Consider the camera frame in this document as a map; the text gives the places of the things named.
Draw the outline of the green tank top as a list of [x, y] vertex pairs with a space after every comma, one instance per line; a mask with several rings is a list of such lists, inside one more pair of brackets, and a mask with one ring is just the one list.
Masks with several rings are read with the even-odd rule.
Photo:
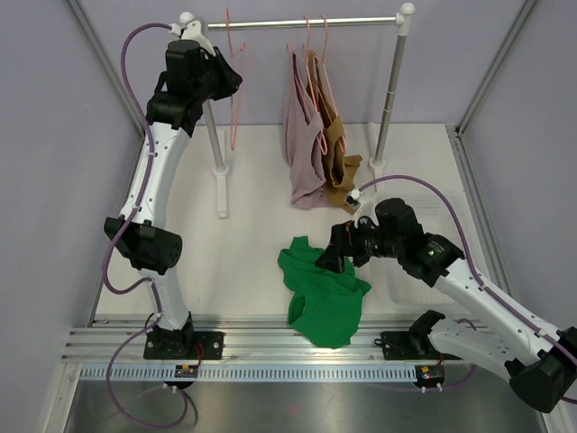
[[338, 349], [349, 345], [357, 332], [371, 285], [356, 276], [350, 261], [344, 262], [343, 273], [316, 267], [322, 252], [305, 236], [293, 238], [279, 252], [283, 282], [292, 292], [287, 322], [312, 345]]

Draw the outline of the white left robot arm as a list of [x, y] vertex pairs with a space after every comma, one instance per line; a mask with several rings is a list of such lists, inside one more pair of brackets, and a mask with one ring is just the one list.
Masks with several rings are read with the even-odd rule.
[[146, 358], [183, 359], [198, 339], [177, 275], [183, 240], [165, 228], [169, 194], [200, 118], [206, 120], [216, 183], [225, 185], [229, 168], [210, 103], [230, 97], [242, 79], [207, 42], [172, 41], [165, 61], [147, 104], [146, 138], [129, 197], [117, 217], [106, 219], [105, 233], [151, 295], [154, 320], [146, 327]]

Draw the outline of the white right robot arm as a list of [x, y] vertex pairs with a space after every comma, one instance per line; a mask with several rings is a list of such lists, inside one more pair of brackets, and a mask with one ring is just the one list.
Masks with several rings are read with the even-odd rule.
[[333, 226], [316, 267], [342, 273], [347, 259], [356, 267], [371, 258], [396, 260], [409, 276], [459, 303], [492, 332], [463, 328], [429, 310], [410, 328], [415, 355], [456, 356], [504, 379], [532, 409], [552, 412], [576, 381], [575, 327], [561, 330], [483, 282], [462, 249], [425, 232], [404, 200], [381, 201], [375, 215]]

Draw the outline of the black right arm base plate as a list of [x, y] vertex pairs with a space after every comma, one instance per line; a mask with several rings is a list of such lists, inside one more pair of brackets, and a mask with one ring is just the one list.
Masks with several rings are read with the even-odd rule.
[[410, 331], [383, 331], [373, 340], [387, 361], [438, 360], [439, 353], [430, 342]]

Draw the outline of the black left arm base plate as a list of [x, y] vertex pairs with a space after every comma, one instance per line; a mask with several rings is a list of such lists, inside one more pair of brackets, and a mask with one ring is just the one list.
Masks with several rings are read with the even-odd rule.
[[145, 360], [221, 360], [224, 349], [224, 333], [217, 331], [194, 331], [192, 337], [161, 337], [154, 332], [147, 336], [143, 358]]

